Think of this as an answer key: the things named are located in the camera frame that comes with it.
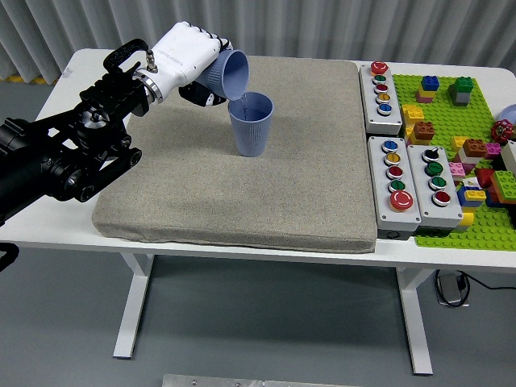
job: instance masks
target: red toy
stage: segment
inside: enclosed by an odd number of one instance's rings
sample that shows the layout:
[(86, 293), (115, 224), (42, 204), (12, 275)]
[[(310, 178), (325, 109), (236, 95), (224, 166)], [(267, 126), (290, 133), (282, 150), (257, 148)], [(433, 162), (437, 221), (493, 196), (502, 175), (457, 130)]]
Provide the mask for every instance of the red toy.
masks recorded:
[(491, 128), (491, 138), (499, 144), (507, 144), (513, 135), (513, 124), (508, 120), (496, 121)]

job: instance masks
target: white table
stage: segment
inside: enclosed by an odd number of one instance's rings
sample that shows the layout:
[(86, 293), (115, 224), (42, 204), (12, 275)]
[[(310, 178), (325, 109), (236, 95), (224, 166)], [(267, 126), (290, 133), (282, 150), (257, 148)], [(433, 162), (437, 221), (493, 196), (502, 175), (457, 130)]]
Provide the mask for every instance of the white table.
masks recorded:
[[(90, 49), (76, 52), (38, 119), (75, 107), (80, 101), (79, 93), (106, 72), (102, 61), (109, 52)], [(142, 55), (135, 54), (133, 57), (144, 63)], [(128, 64), (132, 65), (134, 61), (129, 60)], [(504, 69), (403, 63), (392, 63), (390, 66), (393, 73), (407, 75), (474, 77), (494, 117), (506, 106), (516, 104), (516, 77)], [(22, 248), (119, 252), (134, 276), (114, 350), (114, 357), (118, 358), (131, 357), (155, 254), (397, 268), (412, 365), (414, 373), (422, 375), (431, 375), (432, 367), (417, 287), (437, 268), (474, 268), (516, 273), (516, 252), (420, 248), (413, 238), (408, 241), (378, 240), (376, 251), (371, 254), (324, 254), (184, 243), (138, 243), (106, 238), (91, 222), (96, 200), (97, 197), (80, 203), (75, 200), (58, 202), (53, 198), (41, 198), (0, 228), (0, 241), (13, 242)]]

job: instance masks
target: gray floor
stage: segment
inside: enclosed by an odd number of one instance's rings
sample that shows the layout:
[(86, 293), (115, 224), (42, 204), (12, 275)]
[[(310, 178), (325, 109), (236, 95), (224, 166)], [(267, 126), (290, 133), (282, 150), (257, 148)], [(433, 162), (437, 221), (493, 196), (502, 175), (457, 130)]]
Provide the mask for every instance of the gray floor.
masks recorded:
[[(0, 91), (0, 116), (34, 119), (50, 88)], [(472, 274), (516, 285), (515, 275)], [(130, 282), (114, 253), (23, 249), (0, 273), (0, 386), (158, 387), (165, 373), (516, 385), (515, 291), (473, 284), (472, 305), (452, 310), (426, 281), (419, 297), (435, 375), (415, 377), (390, 268), (158, 256), (134, 357), (115, 360)]]

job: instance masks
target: table leg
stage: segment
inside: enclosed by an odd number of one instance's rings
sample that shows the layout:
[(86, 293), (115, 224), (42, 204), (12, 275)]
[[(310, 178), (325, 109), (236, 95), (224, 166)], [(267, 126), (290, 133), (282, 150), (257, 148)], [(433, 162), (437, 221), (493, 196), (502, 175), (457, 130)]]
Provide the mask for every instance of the table leg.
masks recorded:
[(130, 359), (135, 346), (139, 317), (144, 307), (145, 293), (147, 292), (154, 255), (136, 255), (127, 252), (121, 254), (134, 275), (127, 296), (126, 309), (123, 311), (119, 337), (116, 339), (116, 345), (114, 346), (113, 357)]
[(402, 298), (406, 334), (415, 375), (433, 374), (417, 291), (418, 286), (433, 272), (433, 269), (428, 268), (397, 268), (397, 283)]

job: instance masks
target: brown lego brick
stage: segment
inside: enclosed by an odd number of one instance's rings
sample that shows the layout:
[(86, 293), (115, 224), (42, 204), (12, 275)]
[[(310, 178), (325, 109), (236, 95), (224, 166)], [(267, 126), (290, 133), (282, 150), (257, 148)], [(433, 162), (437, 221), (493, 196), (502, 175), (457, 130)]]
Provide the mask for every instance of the brown lego brick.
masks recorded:
[(467, 157), (484, 157), (486, 152), (484, 141), (481, 139), (467, 139), (462, 148)]
[(434, 125), (431, 122), (419, 121), (414, 124), (414, 134), (416, 139), (431, 140), (435, 134)]

